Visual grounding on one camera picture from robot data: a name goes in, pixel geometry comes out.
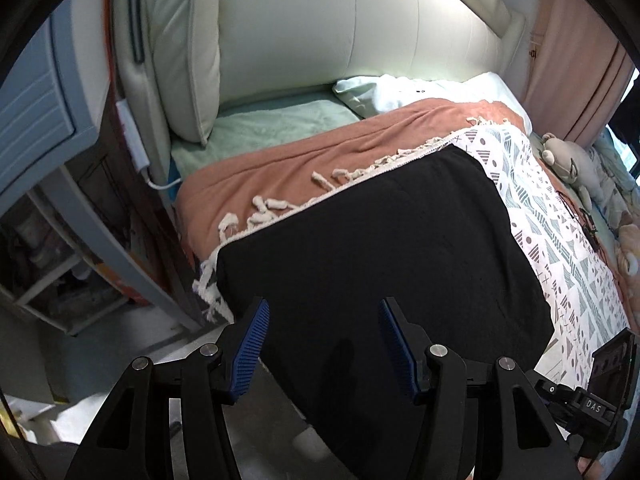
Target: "pink curtain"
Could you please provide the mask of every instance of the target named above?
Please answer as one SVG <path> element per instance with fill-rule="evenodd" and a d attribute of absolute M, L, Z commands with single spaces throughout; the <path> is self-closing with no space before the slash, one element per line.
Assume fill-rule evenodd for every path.
<path fill-rule="evenodd" d="M 634 65 L 585 0 L 541 0 L 524 108 L 534 131 L 588 147 L 616 110 Z"/>

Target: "white cable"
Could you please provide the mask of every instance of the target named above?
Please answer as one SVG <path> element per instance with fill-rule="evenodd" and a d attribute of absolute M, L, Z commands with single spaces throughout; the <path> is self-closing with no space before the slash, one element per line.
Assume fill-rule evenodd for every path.
<path fill-rule="evenodd" d="M 145 179 L 146 184 L 150 188 L 155 189 L 157 191 L 166 191 L 167 189 L 171 189 L 173 186 L 176 186 L 177 184 L 180 184 L 182 182 L 181 178 L 177 178 L 173 182 L 165 184 L 164 186 L 158 186 L 158 184 L 151 182 L 151 178 L 149 177 L 147 168 L 143 168 L 141 173 L 142 173 L 142 178 Z"/>

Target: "stuffed animal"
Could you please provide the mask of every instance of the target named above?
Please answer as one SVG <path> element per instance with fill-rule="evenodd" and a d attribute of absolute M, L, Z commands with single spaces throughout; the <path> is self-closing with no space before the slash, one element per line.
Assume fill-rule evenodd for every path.
<path fill-rule="evenodd" d="M 591 200 L 600 204 L 604 200 L 604 193 L 587 152 L 574 142 L 560 140 L 553 134 L 545 134 L 542 143 L 545 148 L 542 160 L 562 181 L 575 189 L 584 208 L 591 212 Z"/>
<path fill-rule="evenodd" d="M 640 228 L 633 221 L 634 219 L 629 213 L 622 213 L 618 229 L 619 245 L 616 245 L 616 257 L 618 269 L 628 289 L 631 310 L 636 322 L 640 323 L 640 272 L 638 270 Z"/>

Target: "headboard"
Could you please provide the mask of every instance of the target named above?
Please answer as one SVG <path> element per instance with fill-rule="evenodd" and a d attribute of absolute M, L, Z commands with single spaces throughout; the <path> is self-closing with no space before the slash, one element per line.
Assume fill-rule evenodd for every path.
<path fill-rule="evenodd" d="M 164 120 L 204 145 L 220 104 L 270 92 L 355 75 L 501 74 L 524 30 L 500 0 L 114 0 L 113 8 L 120 76 L 158 182 L 169 163 Z"/>

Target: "clothing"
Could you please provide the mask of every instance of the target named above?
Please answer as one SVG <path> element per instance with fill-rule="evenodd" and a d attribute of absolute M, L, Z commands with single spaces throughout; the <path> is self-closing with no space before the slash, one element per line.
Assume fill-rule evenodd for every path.
<path fill-rule="evenodd" d="M 217 277 L 236 316 L 269 301 L 263 362 L 358 478 L 404 479 L 424 414 L 383 347 L 385 296 L 467 359 L 528 370 L 553 333 L 494 183 L 453 146 L 223 246 Z"/>

